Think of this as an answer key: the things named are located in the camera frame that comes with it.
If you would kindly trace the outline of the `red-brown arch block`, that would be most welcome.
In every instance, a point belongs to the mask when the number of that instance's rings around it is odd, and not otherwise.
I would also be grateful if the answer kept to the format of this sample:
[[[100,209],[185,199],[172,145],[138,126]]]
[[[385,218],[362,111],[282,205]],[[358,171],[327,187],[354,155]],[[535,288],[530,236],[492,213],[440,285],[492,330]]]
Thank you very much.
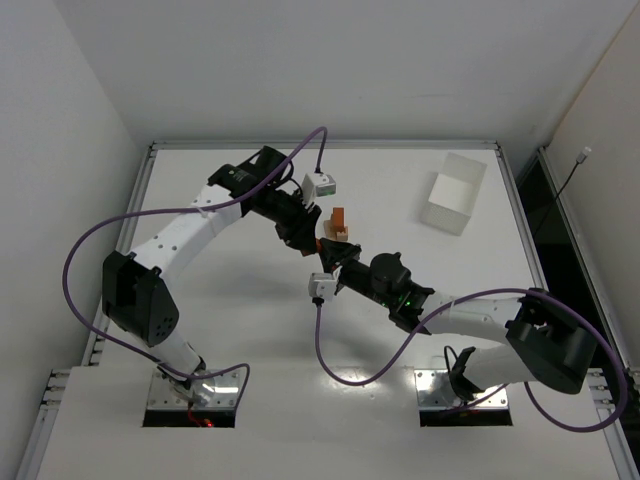
[[[346,230],[345,210],[343,207],[333,208],[330,216],[330,227],[336,232],[343,232]]]

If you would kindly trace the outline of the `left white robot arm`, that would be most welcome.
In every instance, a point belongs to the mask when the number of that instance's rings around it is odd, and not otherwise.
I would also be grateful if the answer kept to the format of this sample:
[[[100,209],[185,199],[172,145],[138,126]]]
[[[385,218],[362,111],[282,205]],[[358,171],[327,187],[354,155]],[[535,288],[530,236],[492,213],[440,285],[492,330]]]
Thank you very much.
[[[170,286],[224,229],[250,212],[274,222],[286,246],[304,255],[317,251],[315,201],[336,191],[333,178],[320,170],[304,177],[293,193],[282,190],[291,177],[280,171],[283,153],[262,147],[237,166],[225,164],[207,180],[191,204],[165,228],[127,254],[111,253],[102,268],[102,310],[129,333],[176,393],[200,402],[206,390],[206,363],[177,330],[179,311]]]

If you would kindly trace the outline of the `red-brown triangle block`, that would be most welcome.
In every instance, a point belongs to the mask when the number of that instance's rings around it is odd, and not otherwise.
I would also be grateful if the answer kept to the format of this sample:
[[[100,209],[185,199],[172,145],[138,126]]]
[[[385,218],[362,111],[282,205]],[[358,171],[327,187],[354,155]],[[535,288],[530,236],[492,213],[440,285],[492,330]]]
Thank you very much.
[[[307,257],[307,256],[319,254],[321,250],[322,250],[322,245],[320,240],[315,239],[313,243],[309,243],[301,249],[301,254],[303,257]]]

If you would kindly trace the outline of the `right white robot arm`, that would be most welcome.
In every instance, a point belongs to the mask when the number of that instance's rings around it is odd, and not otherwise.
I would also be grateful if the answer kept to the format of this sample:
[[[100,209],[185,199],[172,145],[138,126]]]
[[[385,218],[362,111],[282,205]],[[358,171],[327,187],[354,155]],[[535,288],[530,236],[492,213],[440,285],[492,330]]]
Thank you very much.
[[[381,253],[364,264],[361,248],[322,238],[317,252],[325,273],[385,308],[408,334],[457,334],[494,342],[463,349],[451,367],[451,391],[461,400],[499,384],[537,381],[564,394],[580,392],[597,347],[595,335],[548,292],[531,288],[464,300],[414,282],[400,253]]]

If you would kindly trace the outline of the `white perforated box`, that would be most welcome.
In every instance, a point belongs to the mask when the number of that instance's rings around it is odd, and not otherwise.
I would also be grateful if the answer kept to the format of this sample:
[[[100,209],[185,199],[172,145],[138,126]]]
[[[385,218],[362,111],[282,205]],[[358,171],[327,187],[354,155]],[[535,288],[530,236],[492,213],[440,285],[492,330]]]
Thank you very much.
[[[422,224],[461,236],[472,217],[487,165],[448,153],[420,214]]]

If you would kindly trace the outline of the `light wood plank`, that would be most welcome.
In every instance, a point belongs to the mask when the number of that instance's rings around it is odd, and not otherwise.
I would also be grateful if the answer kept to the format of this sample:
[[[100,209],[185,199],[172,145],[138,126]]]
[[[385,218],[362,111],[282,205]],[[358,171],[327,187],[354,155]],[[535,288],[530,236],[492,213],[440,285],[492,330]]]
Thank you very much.
[[[334,228],[333,223],[330,220],[324,221],[324,233],[325,236],[333,241],[338,242],[347,242],[349,237],[349,229],[347,226],[344,226],[341,229],[336,230]]]

